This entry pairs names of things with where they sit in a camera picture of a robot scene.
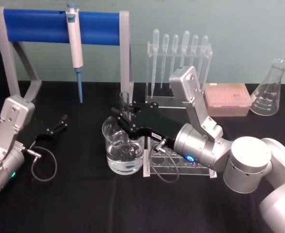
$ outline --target blue led light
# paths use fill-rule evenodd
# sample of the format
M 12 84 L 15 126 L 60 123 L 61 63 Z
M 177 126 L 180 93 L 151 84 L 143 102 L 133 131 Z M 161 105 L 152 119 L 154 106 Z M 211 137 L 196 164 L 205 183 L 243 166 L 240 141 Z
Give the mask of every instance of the blue led light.
M 191 163 L 195 162 L 195 158 L 191 154 L 186 154 L 184 158 Z

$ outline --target blue padded bar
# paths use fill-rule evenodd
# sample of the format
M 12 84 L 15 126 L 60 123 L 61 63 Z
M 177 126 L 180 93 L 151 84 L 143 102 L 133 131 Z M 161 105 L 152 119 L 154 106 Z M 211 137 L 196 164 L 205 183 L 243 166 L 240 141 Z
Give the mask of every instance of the blue padded bar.
M 80 12 L 82 44 L 119 45 L 119 13 Z M 11 42 L 69 43 L 66 12 L 4 9 Z

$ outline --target black cable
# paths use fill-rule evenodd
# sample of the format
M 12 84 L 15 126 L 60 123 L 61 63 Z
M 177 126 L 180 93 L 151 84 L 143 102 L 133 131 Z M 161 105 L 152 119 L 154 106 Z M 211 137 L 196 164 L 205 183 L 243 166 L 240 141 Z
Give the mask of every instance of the black cable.
M 173 165 L 175 166 L 175 168 L 176 168 L 176 172 L 177 172 L 177 177 L 176 177 L 176 179 L 175 179 L 175 180 L 172 180 L 172 181 L 166 180 L 165 178 L 163 178 L 163 177 L 155 170 L 154 165 L 153 165 L 153 162 L 152 162 L 152 160 L 151 160 L 151 152 L 156 148 L 156 146 L 157 146 L 157 145 L 155 145 L 155 146 L 153 146 L 153 147 L 151 148 L 151 150 L 150 150 L 150 152 L 149 152 L 149 156 L 148 156 L 148 157 L 149 157 L 149 162 L 150 162 L 150 164 L 151 164 L 151 167 L 153 168 L 153 170 L 155 171 L 155 173 L 158 175 L 158 177 L 161 178 L 162 181 L 164 181 L 164 182 L 166 182 L 166 183 L 175 183 L 175 182 L 177 182 L 177 181 L 179 180 L 179 170 L 178 170 L 178 168 L 177 168 L 177 165 L 176 165 L 175 161 L 173 161 L 172 157 L 171 157 L 167 152 L 164 152 L 164 154 L 167 155 L 167 157 L 172 161 L 172 164 L 173 164 Z
M 34 159 L 34 162 L 33 162 L 32 165 L 31 165 L 31 173 L 32 173 L 33 177 L 34 177 L 36 180 L 40 181 L 40 182 L 48 182 L 48 181 L 52 180 L 52 179 L 55 177 L 56 173 L 57 173 L 57 161 L 56 161 L 56 158 L 55 158 L 54 154 L 53 154 L 52 152 L 50 152 L 48 149 L 44 148 L 44 147 L 34 146 L 34 147 L 32 147 L 32 149 L 40 149 L 40 150 L 44 150 L 44 151 L 48 152 L 48 153 L 52 156 L 52 158 L 53 158 L 53 160 L 54 160 L 54 162 L 55 162 L 55 171 L 54 171 L 54 174 L 53 174 L 50 178 L 48 178 L 48 179 L 41 179 L 41 178 L 38 178 L 38 177 L 35 175 L 35 173 L 34 173 L 34 164 L 35 164 L 36 161 L 37 161 L 36 159 Z

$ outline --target micropipette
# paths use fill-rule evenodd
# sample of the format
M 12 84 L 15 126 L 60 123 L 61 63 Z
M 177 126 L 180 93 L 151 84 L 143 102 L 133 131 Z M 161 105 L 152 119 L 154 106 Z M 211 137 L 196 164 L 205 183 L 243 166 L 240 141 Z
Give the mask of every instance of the micropipette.
M 180 60 L 181 67 L 183 67 L 183 64 L 184 64 L 184 58 L 185 58 L 187 46 L 189 44 L 189 39 L 190 39 L 190 32 L 184 31 L 183 38 L 182 38 L 182 44 L 181 44 L 181 60 Z
M 172 39 L 172 57 L 171 57 L 171 63 L 170 63 L 170 73 L 169 73 L 169 76 L 172 75 L 173 69 L 174 69 L 174 66 L 175 66 L 175 58 L 176 58 L 178 43 L 179 43 L 179 37 L 178 37 L 177 34 L 175 34 L 173 36 L 173 39 Z
M 81 43 L 81 32 L 80 32 L 80 20 L 79 20 L 79 9 L 75 3 L 67 4 L 68 10 L 66 11 L 67 27 L 71 48 L 71 57 L 74 70 L 76 72 L 78 80 L 79 98 L 80 103 L 83 103 L 82 96 L 82 80 L 81 71 L 83 66 L 82 56 L 82 43 Z
M 165 62 L 167 56 L 167 49 L 169 43 L 169 35 L 165 34 L 163 37 L 163 57 L 162 57 L 162 70 L 161 70 L 161 88 L 163 87 L 164 73 L 165 73 Z
M 197 49 L 198 43 L 199 43 L 199 36 L 198 35 L 194 35 L 192 37 L 191 56 L 190 56 L 189 66 L 192 66 L 193 63 L 194 63 L 194 57 L 196 56 L 196 49 Z
M 158 43 L 160 39 L 160 31 L 158 29 L 154 29 L 153 31 L 153 68 L 152 68 L 152 84 L 151 84 L 151 98 L 153 98 L 153 92 L 155 88 L 155 75 L 156 75 L 156 59 L 157 59 L 157 50 Z
M 201 66 L 202 66 L 202 61 L 203 61 L 204 56 L 205 56 L 207 43 L 208 43 L 208 36 L 204 35 L 204 37 L 201 40 L 201 56 L 200 56 L 200 60 L 199 60 L 199 66 L 198 66 L 198 69 L 197 69 L 197 76 L 199 78 L 200 78 Z

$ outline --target erlenmeyer flask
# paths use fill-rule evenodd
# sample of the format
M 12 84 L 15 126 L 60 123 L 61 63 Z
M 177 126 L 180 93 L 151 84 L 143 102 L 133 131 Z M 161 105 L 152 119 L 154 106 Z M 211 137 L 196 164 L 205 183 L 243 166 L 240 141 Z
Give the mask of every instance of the erlenmeyer flask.
M 270 116 L 278 111 L 280 87 L 284 71 L 284 59 L 274 59 L 268 75 L 251 94 L 252 105 L 250 109 L 254 113 Z

